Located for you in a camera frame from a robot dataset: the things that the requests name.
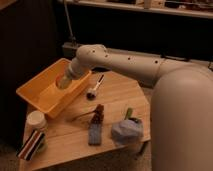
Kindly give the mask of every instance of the crumpled fabric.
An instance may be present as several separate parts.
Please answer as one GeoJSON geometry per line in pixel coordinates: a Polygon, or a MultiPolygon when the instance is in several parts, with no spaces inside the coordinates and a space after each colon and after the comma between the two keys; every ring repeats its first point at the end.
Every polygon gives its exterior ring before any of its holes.
{"type": "Polygon", "coordinates": [[[143,137],[142,122],[126,119],[114,123],[111,128],[111,136],[118,147],[139,142],[143,137]]]}

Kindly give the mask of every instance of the yellow plastic bin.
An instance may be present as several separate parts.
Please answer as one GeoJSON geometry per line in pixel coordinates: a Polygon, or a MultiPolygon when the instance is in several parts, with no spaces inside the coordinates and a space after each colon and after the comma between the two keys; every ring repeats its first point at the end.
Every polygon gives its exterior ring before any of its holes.
{"type": "Polygon", "coordinates": [[[36,109],[55,118],[88,85],[91,71],[79,80],[73,80],[67,89],[59,90],[56,77],[64,73],[70,60],[61,58],[31,80],[20,86],[16,93],[36,109]]]}

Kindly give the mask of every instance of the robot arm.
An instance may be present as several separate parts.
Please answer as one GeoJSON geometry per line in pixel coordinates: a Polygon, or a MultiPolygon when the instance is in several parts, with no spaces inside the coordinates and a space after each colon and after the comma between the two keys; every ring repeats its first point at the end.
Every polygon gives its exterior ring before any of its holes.
{"type": "Polygon", "coordinates": [[[154,87],[151,100],[153,171],[213,170],[213,76],[206,67],[175,60],[108,53],[102,45],[77,50],[64,76],[66,88],[94,67],[154,87]]]}
{"type": "Polygon", "coordinates": [[[77,50],[76,57],[57,86],[66,88],[69,80],[78,79],[95,67],[102,67],[153,87],[164,74],[184,66],[198,67],[193,63],[169,59],[108,53],[103,45],[84,45],[77,50]]]}

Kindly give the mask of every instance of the wooden table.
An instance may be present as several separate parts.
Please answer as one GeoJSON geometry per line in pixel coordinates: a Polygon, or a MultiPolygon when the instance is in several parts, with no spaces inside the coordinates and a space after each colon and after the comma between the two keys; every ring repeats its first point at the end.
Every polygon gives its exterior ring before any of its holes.
{"type": "MultiPolygon", "coordinates": [[[[92,74],[88,87],[94,87],[102,73],[92,74]]],[[[111,125],[124,119],[128,107],[133,108],[133,116],[142,119],[144,136],[141,141],[150,140],[150,107],[138,83],[114,72],[104,72],[104,80],[98,96],[93,101],[86,99],[85,89],[55,119],[48,119],[46,130],[47,149],[36,154],[29,162],[20,161],[20,170],[36,170],[52,165],[92,156],[114,150],[117,147],[110,138],[111,125]],[[97,104],[104,105],[102,144],[88,145],[88,125],[91,115],[72,120],[73,117],[92,111],[97,104]]],[[[26,125],[24,141],[31,130],[26,125]]]]}

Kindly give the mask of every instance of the small cup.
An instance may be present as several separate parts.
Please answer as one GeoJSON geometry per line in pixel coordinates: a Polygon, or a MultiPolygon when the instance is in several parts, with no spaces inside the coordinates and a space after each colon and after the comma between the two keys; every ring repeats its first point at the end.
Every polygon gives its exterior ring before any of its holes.
{"type": "Polygon", "coordinates": [[[33,129],[43,130],[47,127],[47,121],[44,113],[39,110],[35,110],[31,112],[27,116],[27,124],[31,126],[33,129]]]}

